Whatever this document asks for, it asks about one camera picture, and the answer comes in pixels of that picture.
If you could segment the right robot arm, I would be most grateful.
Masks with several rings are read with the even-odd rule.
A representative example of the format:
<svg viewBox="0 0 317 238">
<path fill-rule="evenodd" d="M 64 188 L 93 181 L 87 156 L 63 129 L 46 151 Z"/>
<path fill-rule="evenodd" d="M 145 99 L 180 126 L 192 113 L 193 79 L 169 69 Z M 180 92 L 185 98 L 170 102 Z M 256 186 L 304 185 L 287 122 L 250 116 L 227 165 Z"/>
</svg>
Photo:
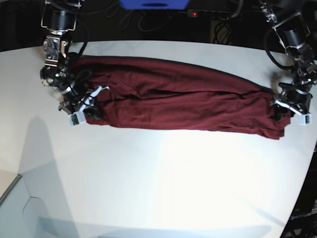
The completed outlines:
<svg viewBox="0 0 317 238">
<path fill-rule="evenodd" d="M 87 46 L 84 41 L 79 52 L 70 52 L 71 32 L 76 29 L 81 11 L 81 0 L 47 0 L 41 20 L 41 27 L 48 31 L 43 42 L 44 67 L 40 71 L 42 84 L 53 88 L 61 95 L 58 110 L 68 115 L 71 125 L 86 122 L 87 117 L 102 119 L 97 96 L 109 89 L 108 86 L 89 88 L 87 80 L 92 70 L 82 69 L 73 73 L 70 64 L 76 62 Z"/>
</svg>

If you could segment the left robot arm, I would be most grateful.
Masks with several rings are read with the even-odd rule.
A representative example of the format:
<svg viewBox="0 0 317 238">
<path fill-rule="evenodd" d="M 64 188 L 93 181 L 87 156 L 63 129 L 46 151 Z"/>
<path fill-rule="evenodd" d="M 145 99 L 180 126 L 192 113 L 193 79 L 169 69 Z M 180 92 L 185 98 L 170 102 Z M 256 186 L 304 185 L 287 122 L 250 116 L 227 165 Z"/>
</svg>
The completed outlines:
<svg viewBox="0 0 317 238">
<path fill-rule="evenodd" d="M 258 6 L 270 24 L 264 35 L 264 49 L 271 61 L 280 69 L 292 74 L 292 82 L 279 83 L 281 91 L 273 98 L 272 105 L 297 114 L 302 125 L 312 123 L 310 103 L 311 88 L 317 83 L 317 65 L 314 51 L 307 42 L 310 30 L 302 16 L 303 0 L 260 0 Z M 268 38 L 275 33 L 292 65 L 281 65 L 268 49 Z"/>
</svg>

